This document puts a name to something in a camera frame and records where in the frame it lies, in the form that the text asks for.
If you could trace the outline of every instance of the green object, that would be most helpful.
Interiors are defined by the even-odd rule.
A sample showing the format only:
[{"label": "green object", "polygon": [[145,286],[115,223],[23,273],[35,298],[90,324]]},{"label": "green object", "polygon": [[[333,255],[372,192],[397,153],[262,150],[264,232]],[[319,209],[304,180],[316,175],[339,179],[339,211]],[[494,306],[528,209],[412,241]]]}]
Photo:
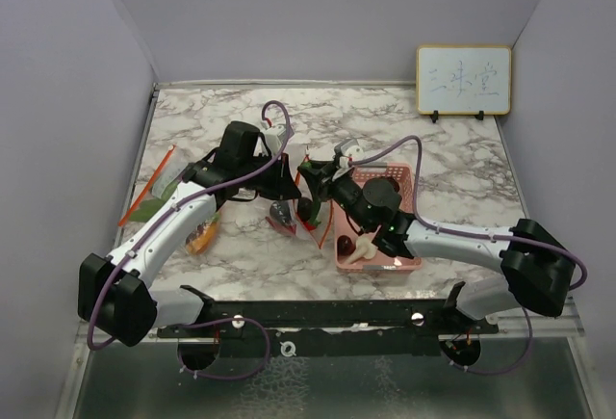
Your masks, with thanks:
[{"label": "green object", "polygon": [[162,198],[160,199],[155,197],[153,199],[142,200],[137,210],[130,215],[128,220],[130,222],[138,223],[148,222],[152,217],[154,217],[156,212],[161,210],[165,203],[171,199],[171,196],[175,193],[175,189],[179,183],[180,182],[178,180],[169,183],[163,191]]},{"label": "green object", "polygon": [[139,204],[139,208],[130,215],[128,220],[131,222],[146,223],[154,217],[156,212],[161,210],[165,202],[164,199],[158,198],[142,200]]},{"label": "green object", "polygon": [[177,188],[177,185],[179,184],[180,184],[179,180],[175,180],[169,183],[168,186],[163,190],[161,199],[164,200],[165,202],[170,200],[171,196],[173,196],[173,193],[175,192],[175,188]]},{"label": "green object", "polygon": [[308,224],[311,224],[313,227],[317,227],[321,224],[321,221],[317,220],[319,216],[319,211],[321,210],[321,203],[314,202],[312,203],[312,215],[310,216],[310,220],[308,220]]}]

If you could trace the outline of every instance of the black metal base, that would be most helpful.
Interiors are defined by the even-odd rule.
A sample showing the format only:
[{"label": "black metal base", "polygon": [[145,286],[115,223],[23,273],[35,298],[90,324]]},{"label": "black metal base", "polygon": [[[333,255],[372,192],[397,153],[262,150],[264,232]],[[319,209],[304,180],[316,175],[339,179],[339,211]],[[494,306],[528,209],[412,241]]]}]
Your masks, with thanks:
[{"label": "black metal base", "polygon": [[[494,334],[499,330],[485,320],[470,322],[453,315],[445,308],[444,299],[206,302],[210,306],[203,310],[197,323],[234,315],[254,319],[268,332],[272,356],[281,355],[283,342],[293,342],[297,356],[437,356],[441,352],[438,340],[441,334],[463,333],[470,327],[473,334]],[[357,325],[362,324],[383,328],[361,330]],[[202,358],[199,354],[212,359],[214,352],[218,352],[219,357],[259,357],[265,351],[263,333],[251,324],[239,329],[230,324],[199,329],[165,327],[159,329],[158,336],[213,340],[197,344],[181,342],[178,350],[188,359],[191,356]]]}]

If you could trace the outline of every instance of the cable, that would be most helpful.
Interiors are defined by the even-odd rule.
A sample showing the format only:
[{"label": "cable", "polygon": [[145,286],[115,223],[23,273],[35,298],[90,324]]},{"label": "cable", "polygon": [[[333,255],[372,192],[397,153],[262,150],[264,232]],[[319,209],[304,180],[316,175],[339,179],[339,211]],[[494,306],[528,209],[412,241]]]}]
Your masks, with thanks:
[{"label": "cable", "polygon": [[454,368],[459,369],[460,371],[464,371],[469,374],[477,374],[478,376],[500,376],[502,374],[509,374],[511,371],[522,366],[524,362],[530,356],[530,352],[532,351],[532,344],[534,341],[534,335],[532,332],[532,323],[530,322],[530,316],[528,315],[528,312],[526,311],[525,308],[522,308],[522,311],[524,312],[526,323],[528,324],[528,338],[526,340],[526,346],[525,346],[523,353],[520,355],[518,359],[516,359],[509,366],[503,369],[499,369],[497,371],[483,371],[481,369],[469,368],[468,366],[461,366],[457,363],[454,363],[453,361],[449,361],[449,364],[453,366]]},{"label": "cable", "polygon": [[[404,137],[400,141],[392,144],[387,149],[382,150],[381,152],[379,152],[378,154],[372,157],[363,159],[361,161],[352,161],[349,163],[352,166],[361,166],[364,164],[368,164],[370,162],[374,162],[377,159],[380,159],[381,157],[389,154],[393,150],[398,149],[401,145],[411,140],[417,144],[417,149],[418,149],[417,150],[417,165],[415,167],[415,178],[413,181],[413,185],[414,185],[413,186],[413,213],[415,215],[415,219],[419,223],[421,223],[422,226],[425,226],[428,229],[432,229],[436,231],[437,226],[432,223],[428,223],[426,220],[424,220],[424,218],[422,218],[422,216],[419,213],[419,209],[417,208],[417,197],[418,197],[419,183],[420,183],[420,170],[422,168],[422,155],[424,151],[423,146],[422,146],[422,140],[420,140],[419,137],[415,135],[409,135],[407,137]],[[490,235],[490,234],[482,234],[482,233],[471,233],[468,231],[460,231],[457,229],[442,228],[440,226],[438,226],[438,230],[442,233],[448,233],[448,234],[452,234],[454,236],[460,236],[463,238],[480,239],[482,241],[488,241],[488,240],[489,241],[507,241],[507,242],[512,242],[512,243],[526,244],[528,246],[546,249],[546,250],[549,250],[550,252],[563,255],[569,260],[571,260],[572,262],[574,262],[579,267],[579,270],[581,272],[579,279],[574,284],[569,286],[570,291],[573,291],[579,288],[584,282],[586,282],[586,279],[588,278],[588,269],[578,257],[570,253],[568,250],[563,249],[563,248],[558,248],[557,246],[553,246],[552,244],[542,243],[541,241],[535,241],[535,240],[527,239],[527,238],[520,238],[518,236],[507,236],[504,234]]]},{"label": "cable", "polygon": [[182,355],[178,354],[178,360],[180,361],[180,364],[182,365],[182,369],[180,369],[180,373],[182,373],[184,370],[186,370],[189,373],[191,373],[194,376],[195,379],[197,377],[200,377],[200,378],[212,379],[212,380],[244,380],[244,379],[248,379],[248,378],[254,376],[259,371],[264,369],[266,367],[266,365],[268,364],[268,361],[270,360],[271,342],[270,342],[270,337],[268,336],[268,332],[263,327],[263,325],[261,325],[261,323],[259,323],[258,321],[255,321],[255,320],[253,320],[251,318],[224,318],[222,320],[208,321],[207,323],[198,323],[196,325],[182,325],[182,327],[187,328],[187,329],[199,329],[199,328],[202,328],[202,327],[221,325],[221,324],[224,324],[224,323],[232,323],[234,321],[246,321],[247,323],[251,323],[252,325],[258,327],[261,330],[261,332],[263,333],[263,336],[265,337],[265,340],[266,340],[266,352],[263,355],[263,358],[261,359],[261,362],[259,363],[259,365],[256,368],[254,368],[252,371],[248,371],[245,374],[238,374],[237,376],[218,376],[218,375],[215,375],[215,374],[208,374],[208,373],[204,373],[204,372],[199,371],[199,370],[191,370],[191,369],[187,368],[186,364],[184,363],[184,360],[182,359]]},{"label": "cable", "polygon": [[456,335],[455,337],[453,337],[452,339],[450,339],[448,342],[455,342],[456,340],[458,340],[460,337],[462,337],[464,334],[466,334],[466,332],[460,332],[458,335]]},{"label": "cable", "polygon": [[[182,200],[176,203],[176,208],[181,208],[187,203],[199,197],[213,193],[214,191],[221,190],[223,188],[228,188],[230,186],[234,186],[240,183],[244,183],[246,180],[249,180],[250,178],[263,173],[265,170],[269,169],[271,166],[273,166],[276,163],[278,158],[282,156],[282,154],[284,153],[285,147],[287,146],[287,142],[289,141],[293,130],[291,128],[291,119],[289,118],[289,112],[287,111],[287,108],[285,107],[285,105],[282,104],[280,101],[272,100],[264,104],[263,109],[261,110],[262,118],[265,119],[266,111],[268,107],[272,105],[280,108],[280,110],[282,111],[282,114],[284,114],[286,133],[285,133],[285,139],[282,142],[282,145],[280,146],[280,150],[278,150],[278,152],[271,158],[271,160],[268,161],[266,164],[264,164],[261,168],[255,170],[252,173],[241,176],[234,180],[225,181],[224,183],[220,183],[219,185],[206,188],[204,190],[193,193],[190,196],[184,197]],[[130,250],[132,252],[137,252],[141,248],[141,246],[143,246],[145,241],[147,241],[150,238],[150,236],[161,226],[161,224],[163,224],[169,218],[169,216],[171,216],[174,212],[176,212],[175,209],[169,208],[163,215],[161,215],[161,217],[158,218],[157,221],[155,221],[149,228],[147,228],[147,230],[143,233],[143,235],[139,238],[139,240],[131,247]],[[110,288],[116,281],[117,276],[119,275],[119,273],[122,271],[124,266],[130,260],[131,260],[131,257],[128,255],[124,255],[120,259],[120,261],[117,263],[117,265],[115,266],[115,268],[112,270],[111,274],[105,281],[105,284],[103,284],[103,287],[101,288],[100,293],[98,294],[98,298],[96,299],[96,303],[94,304],[94,309],[92,310],[92,313],[90,315],[90,324],[88,325],[88,336],[86,338],[86,341],[88,343],[88,348],[92,351],[102,350],[105,347],[108,347],[112,342],[114,342],[114,340],[116,340],[114,337],[110,337],[109,339],[107,339],[105,342],[102,342],[101,344],[95,344],[94,343],[94,329],[96,328],[96,320],[98,319],[98,313],[100,312],[101,306],[103,305],[105,296],[107,296],[107,293],[109,292]]]}]

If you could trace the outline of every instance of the red object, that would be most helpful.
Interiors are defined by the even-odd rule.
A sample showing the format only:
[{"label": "red object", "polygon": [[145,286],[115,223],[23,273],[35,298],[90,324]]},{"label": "red object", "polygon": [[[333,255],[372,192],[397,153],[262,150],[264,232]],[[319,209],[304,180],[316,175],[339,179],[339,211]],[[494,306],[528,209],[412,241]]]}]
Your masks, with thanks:
[{"label": "red object", "polygon": [[309,224],[308,222],[302,222],[301,224],[303,224],[304,228],[306,228],[308,231],[314,231],[315,229],[317,229],[316,226],[314,226],[313,224]]},{"label": "red object", "polygon": [[339,255],[342,255],[343,257],[348,257],[355,252],[355,244],[353,243],[352,239],[350,239],[348,236],[343,235],[340,236],[338,240],[336,240],[336,250],[338,251]]}]

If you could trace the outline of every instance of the screw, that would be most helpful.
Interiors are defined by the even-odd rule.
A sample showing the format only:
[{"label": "screw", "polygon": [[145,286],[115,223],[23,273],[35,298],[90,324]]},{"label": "screw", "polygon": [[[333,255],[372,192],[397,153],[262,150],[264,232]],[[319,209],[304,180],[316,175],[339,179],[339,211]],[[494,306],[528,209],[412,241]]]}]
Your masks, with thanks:
[{"label": "screw", "polygon": [[423,326],[424,325],[424,315],[421,313],[413,313],[411,315],[411,323],[415,326]]}]

